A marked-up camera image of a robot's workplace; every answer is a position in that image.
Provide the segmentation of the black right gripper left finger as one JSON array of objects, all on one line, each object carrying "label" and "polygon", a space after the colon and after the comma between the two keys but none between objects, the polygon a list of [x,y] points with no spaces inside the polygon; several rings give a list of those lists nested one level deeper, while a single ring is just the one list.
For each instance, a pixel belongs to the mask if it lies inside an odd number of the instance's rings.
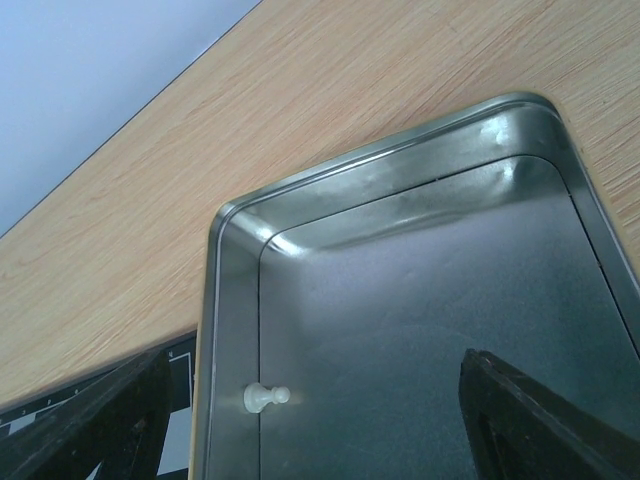
[{"label": "black right gripper left finger", "polygon": [[154,479],[172,406],[168,355],[140,354],[1,440],[3,479]]}]

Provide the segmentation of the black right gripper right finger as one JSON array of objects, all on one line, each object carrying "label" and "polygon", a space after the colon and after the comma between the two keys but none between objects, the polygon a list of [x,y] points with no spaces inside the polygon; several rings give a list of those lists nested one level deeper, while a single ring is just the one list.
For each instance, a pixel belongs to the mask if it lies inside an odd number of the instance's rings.
[{"label": "black right gripper right finger", "polygon": [[488,351],[468,349],[458,397],[480,479],[637,479],[639,442]]}]

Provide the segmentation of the gold tin of white pieces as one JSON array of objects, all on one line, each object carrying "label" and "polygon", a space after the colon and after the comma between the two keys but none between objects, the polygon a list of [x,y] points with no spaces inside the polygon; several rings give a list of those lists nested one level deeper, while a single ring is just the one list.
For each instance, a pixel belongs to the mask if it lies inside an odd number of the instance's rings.
[{"label": "gold tin of white pieces", "polygon": [[[470,348],[637,436],[636,275],[533,93],[232,200],[209,234],[191,475],[470,479]],[[249,413],[252,383],[291,397]]]}]

